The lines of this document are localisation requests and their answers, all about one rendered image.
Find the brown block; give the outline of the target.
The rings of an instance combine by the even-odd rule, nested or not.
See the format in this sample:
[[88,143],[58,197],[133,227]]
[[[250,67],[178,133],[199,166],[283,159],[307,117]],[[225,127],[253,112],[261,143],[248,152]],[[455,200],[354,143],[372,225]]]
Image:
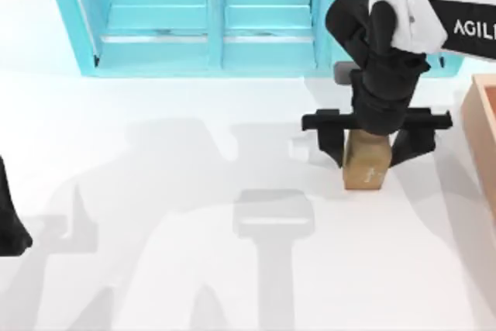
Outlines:
[[348,191],[380,190],[391,159],[389,136],[351,129],[343,155],[344,188]]

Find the pale grey rounded box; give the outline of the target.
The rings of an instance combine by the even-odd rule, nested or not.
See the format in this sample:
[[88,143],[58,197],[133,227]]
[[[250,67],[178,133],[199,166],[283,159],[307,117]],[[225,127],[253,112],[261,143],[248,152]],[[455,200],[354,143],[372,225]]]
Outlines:
[[338,61],[334,64],[334,81],[339,85],[351,85],[351,72],[357,68],[352,61]]

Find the light blue rack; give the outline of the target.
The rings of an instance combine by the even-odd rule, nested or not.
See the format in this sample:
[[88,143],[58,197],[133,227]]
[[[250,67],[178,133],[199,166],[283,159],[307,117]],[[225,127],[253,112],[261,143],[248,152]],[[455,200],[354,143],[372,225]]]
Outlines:
[[92,77],[327,76],[333,0],[56,0]]

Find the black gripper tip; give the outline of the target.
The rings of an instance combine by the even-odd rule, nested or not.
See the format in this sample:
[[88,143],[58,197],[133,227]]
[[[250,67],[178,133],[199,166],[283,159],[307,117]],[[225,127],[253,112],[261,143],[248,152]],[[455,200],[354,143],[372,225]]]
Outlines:
[[19,257],[32,245],[33,238],[13,204],[5,163],[0,156],[0,257]]

